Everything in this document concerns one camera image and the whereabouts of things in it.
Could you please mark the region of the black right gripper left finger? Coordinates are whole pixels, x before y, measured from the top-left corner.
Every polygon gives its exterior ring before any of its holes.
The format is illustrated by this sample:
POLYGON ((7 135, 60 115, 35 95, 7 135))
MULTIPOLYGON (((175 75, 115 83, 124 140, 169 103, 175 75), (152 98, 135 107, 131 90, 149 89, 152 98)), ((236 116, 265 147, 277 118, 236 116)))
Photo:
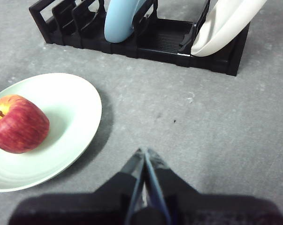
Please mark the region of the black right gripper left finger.
POLYGON ((144 151, 138 149, 113 177, 92 193, 56 193, 20 202, 10 225, 123 225, 141 182, 144 151))

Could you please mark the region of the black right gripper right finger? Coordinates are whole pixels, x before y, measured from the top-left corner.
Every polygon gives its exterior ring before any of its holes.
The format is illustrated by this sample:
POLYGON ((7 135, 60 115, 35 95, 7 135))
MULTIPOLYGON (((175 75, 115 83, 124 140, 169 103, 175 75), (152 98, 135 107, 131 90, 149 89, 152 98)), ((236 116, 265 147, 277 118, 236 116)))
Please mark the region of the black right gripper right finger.
POLYGON ((153 150, 145 152, 156 203, 172 225, 283 225, 271 201, 249 195, 203 194, 180 178, 153 150))

